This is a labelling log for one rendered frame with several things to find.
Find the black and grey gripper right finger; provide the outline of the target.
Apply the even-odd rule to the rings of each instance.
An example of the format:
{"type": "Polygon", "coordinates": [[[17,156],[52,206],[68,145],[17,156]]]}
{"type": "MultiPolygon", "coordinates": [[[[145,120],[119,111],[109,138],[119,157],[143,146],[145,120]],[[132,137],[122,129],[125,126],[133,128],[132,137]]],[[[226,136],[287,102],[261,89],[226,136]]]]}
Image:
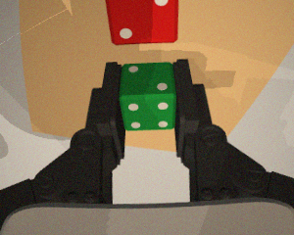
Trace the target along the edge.
{"type": "Polygon", "coordinates": [[[266,171],[228,143],[224,130],[212,123],[204,84],[192,83],[188,60],[172,67],[176,157],[189,169],[190,202],[263,197],[294,209],[294,178],[266,171]]]}

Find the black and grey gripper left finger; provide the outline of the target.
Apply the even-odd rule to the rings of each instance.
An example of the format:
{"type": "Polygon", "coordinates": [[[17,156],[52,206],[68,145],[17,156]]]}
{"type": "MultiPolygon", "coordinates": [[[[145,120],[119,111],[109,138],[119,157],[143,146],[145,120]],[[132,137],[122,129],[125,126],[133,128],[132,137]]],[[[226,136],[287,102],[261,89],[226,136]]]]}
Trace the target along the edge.
{"type": "Polygon", "coordinates": [[[30,204],[113,203],[112,171],[125,145],[121,77],[122,65],[106,63],[102,88],[92,89],[85,128],[73,135],[70,148],[33,179],[0,190],[0,229],[9,213],[30,204]]]}

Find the green die with white pips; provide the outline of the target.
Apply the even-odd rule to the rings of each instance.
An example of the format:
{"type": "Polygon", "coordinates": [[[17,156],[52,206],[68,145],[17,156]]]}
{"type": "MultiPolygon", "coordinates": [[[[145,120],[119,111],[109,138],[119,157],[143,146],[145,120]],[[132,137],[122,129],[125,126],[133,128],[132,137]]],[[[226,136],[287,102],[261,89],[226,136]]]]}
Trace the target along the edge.
{"type": "Polygon", "coordinates": [[[127,131],[173,129],[176,92],[172,63],[124,64],[120,104],[127,131]]]}

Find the red die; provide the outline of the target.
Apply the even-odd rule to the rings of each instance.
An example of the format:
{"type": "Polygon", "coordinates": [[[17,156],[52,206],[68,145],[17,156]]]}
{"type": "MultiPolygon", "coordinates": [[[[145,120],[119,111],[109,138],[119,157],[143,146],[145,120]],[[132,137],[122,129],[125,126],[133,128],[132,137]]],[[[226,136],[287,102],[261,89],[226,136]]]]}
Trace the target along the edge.
{"type": "Polygon", "coordinates": [[[174,43],[178,0],[105,0],[115,45],[174,43]]]}

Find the orange mat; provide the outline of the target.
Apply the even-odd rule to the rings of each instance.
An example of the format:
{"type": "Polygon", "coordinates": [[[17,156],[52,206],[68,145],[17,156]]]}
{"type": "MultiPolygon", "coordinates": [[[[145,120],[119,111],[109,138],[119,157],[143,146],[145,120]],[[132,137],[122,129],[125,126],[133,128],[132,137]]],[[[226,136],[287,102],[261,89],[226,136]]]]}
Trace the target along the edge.
{"type": "Polygon", "coordinates": [[[114,45],[105,0],[19,0],[24,83],[33,132],[85,128],[106,63],[187,59],[226,137],[294,44],[294,0],[178,0],[174,43],[114,45]]]}

